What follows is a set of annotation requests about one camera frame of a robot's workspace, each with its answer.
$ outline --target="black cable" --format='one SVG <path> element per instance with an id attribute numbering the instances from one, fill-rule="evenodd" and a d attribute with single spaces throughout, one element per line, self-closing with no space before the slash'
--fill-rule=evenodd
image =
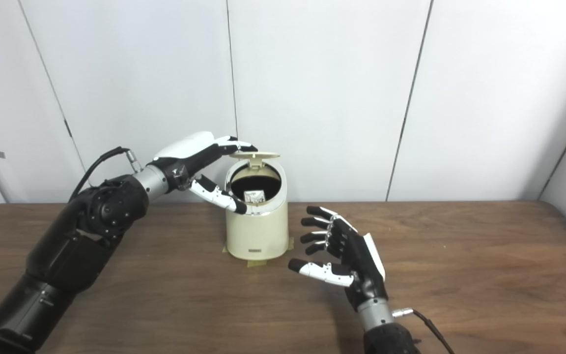
<path id="1" fill-rule="evenodd" d="M 436 328 L 436 326 L 433 324 L 433 322 L 431 322 L 431 320 L 429 320 L 429 318 L 426 318 L 425 316 L 422 315 L 422 313 L 416 311 L 415 309 L 412 310 L 412 313 L 415 314 L 416 317 L 420 318 L 423 321 L 423 323 L 427 326 L 427 328 L 429 328 L 429 330 L 434 334 L 434 336 L 436 336 L 436 338 L 438 338 L 440 343 L 442 343 L 442 345 L 445 346 L 445 349 L 447 349 L 449 354 L 455 354 L 453 352 L 453 349 L 451 349 L 451 347 L 449 347 L 449 343 L 447 343 L 447 341 L 445 340 L 445 337 L 443 337 L 442 333 L 440 333 L 440 331 L 438 331 L 438 328 Z"/>
<path id="2" fill-rule="evenodd" d="M 121 146 L 117 146 L 116 148 L 113 148 L 113 150 L 110 151 L 106 151 L 104 152 L 104 154 L 102 154 L 86 171 L 85 175 L 83 176 L 83 178 L 80 180 L 80 182 L 78 183 L 78 185 L 76 186 L 76 189 L 74 189 L 74 193 L 71 193 L 71 197 L 69 198 L 69 201 L 71 202 L 77 195 L 78 193 L 80 193 L 80 190 L 83 188 L 83 186 L 85 185 L 86 181 L 88 181 L 88 177 L 90 177 L 90 174 L 93 173 L 93 171 L 97 168 L 97 166 L 99 166 L 99 164 L 103 163 L 104 161 L 110 159 L 113 156 L 119 155 L 119 154 L 123 154 L 126 151 L 130 151 L 129 148 L 125 148 L 125 147 L 121 147 Z"/>

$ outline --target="silver metal cylinder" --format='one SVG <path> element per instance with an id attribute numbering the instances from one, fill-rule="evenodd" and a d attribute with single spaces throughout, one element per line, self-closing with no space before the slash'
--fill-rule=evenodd
<path id="1" fill-rule="evenodd" d="M 357 314 L 359 314 L 362 327 L 366 332 L 379 325 L 395 322 L 388 302 L 384 298 L 371 298 L 371 300 L 362 302 L 357 307 Z"/>
<path id="2" fill-rule="evenodd" d="M 164 195 L 169 188 L 165 175 L 155 166 L 148 165 L 141 172 L 132 175 L 132 177 L 141 183 L 141 186 L 148 193 L 150 201 Z"/>

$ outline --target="cable connector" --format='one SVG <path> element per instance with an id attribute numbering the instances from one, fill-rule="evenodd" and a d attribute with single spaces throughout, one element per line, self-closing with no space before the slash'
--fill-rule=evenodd
<path id="1" fill-rule="evenodd" d="M 130 166 L 132 167 L 132 170 L 135 171 L 135 173 L 143 171 L 141 164 L 139 163 L 139 161 L 137 161 L 137 157 L 135 157 L 135 153 L 132 152 L 132 150 L 126 151 L 126 156 L 128 157 Z"/>
<path id="2" fill-rule="evenodd" d="M 403 316 L 411 315 L 414 313 L 414 310 L 410 307 L 406 307 L 404 309 L 398 309 L 393 311 L 393 318 L 400 318 Z"/>

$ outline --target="robot finger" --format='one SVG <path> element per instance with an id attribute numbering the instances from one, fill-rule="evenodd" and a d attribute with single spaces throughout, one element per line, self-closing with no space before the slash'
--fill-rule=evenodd
<path id="1" fill-rule="evenodd" d="M 338 245 L 335 245 L 335 244 L 329 244 L 328 246 L 326 246 L 326 251 L 330 255 L 341 260 L 342 259 L 342 253 L 344 252 L 344 247 L 338 246 Z"/>
<path id="2" fill-rule="evenodd" d="M 321 229 L 328 229 L 331 222 L 324 220 L 321 217 L 304 217 L 301 219 L 301 225 L 303 226 L 318 226 Z"/>
<path id="3" fill-rule="evenodd" d="M 310 256 L 313 255 L 314 253 L 316 253 L 317 251 L 324 251 L 324 249 L 326 249 L 327 243 L 325 240 L 319 240 L 317 242 L 315 242 L 314 244 L 309 245 L 306 249 L 305 249 L 305 254 Z"/>
<path id="4" fill-rule="evenodd" d="M 307 262 L 292 258 L 287 267 L 296 273 L 322 280 L 323 282 L 350 287 L 353 284 L 351 269 L 344 265 L 323 264 L 322 262 Z"/>
<path id="5" fill-rule="evenodd" d="M 230 155 L 237 151 L 258 151 L 252 144 L 239 141 L 236 137 L 229 135 L 216 139 L 215 143 L 218 144 L 222 155 Z"/>
<path id="6" fill-rule="evenodd" d="M 344 238 L 349 238 L 353 236 L 359 236 L 357 233 L 357 229 L 349 224 L 346 219 L 340 217 L 339 215 L 333 219 L 333 227 L 332 229 L 337 229 L 340 231 Z"/>
<path id="7" fill-rule="evenodd" d="M 326 220 L 331 220 L 332 217 L 334 217 L 335 215 L 337 215 L 337 213 L 335 211 L 329 210 L 327 208 L 323 208 L 321 206 L 308 206 L 307 207 L 307 213 L 309 215 L 315 215 L 315 216 L 319 216 L 323 219 Z"/>
<path id="8" fill-rule="evenodd" d="M 200 175 L 191 181 L 189 191 L 209 203 L 231 210 L 238 214 L 245 214 L 248 210 L 245 203 L 228 194 L 226 191 L 221 190 L 220 186 L 203 175 Z"/>
<path id="9" fill-rule="evenodd" d="M 301 243 L 305 244 L 315 240 L 326 240 L 326 237 L 327 237 L 327 231 L 312 231 L 307 235 L 301 236 Z"/>

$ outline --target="trash can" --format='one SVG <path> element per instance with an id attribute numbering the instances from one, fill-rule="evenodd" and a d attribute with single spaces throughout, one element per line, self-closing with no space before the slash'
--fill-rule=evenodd
<path id="1" fill-rule="evenodd" d="M 244 215 L 226 211 L 226 248 L 237 258 L 270 260 L 287 251 L 287 179 L 272 152 L 238 152 L 226 191 L 245 202 Z"/>

